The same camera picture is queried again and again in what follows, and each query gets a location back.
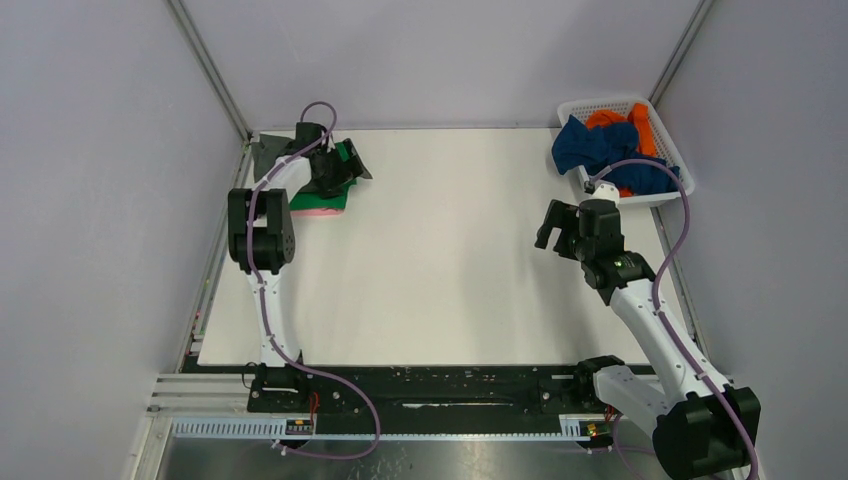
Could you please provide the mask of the grey t-shirt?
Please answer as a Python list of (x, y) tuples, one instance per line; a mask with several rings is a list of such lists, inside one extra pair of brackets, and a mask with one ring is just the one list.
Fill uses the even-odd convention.
[(275, 165), (277, 159), (283, 156), (294, 142), (287, 136), (258, 134), (251, 141), (254, 178), (266, 175)]

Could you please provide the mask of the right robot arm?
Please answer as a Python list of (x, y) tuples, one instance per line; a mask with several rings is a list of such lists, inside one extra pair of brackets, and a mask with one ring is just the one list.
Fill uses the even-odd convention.
[(616, 204), (551, 201), (535, 245), (579, 263), (586, 284), (627, 326), (659, 380), (649, 385), (614, 356), (587, 359), (573, 386), (577, 405), (589, 412), (609, 406), (627, 417), (650, 437), (672, 479), (743, 467), (757, 478), (759, 399), (749, 387), (734, 387), (677, 323), (647, 260), (626, 250)]

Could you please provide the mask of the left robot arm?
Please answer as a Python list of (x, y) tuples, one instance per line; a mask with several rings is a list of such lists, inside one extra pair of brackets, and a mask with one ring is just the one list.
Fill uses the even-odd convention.
[(245, 274), (260, 332), (257, 384), (272, 388), (272, 398), (288, 411), (309, 401), (310, 376), (322, 371), (303, 363), (292, 308), (292, 264), (296, 254), (293, 215), (346, 200), (360, 179), (371, 179), (351, 139), (336, 141), (330, 128), (300, 122), (293, 137), (262, 135), (255, 147), (259, 159), (255, 182), (234, 188), (227, 197), (229, 256)]

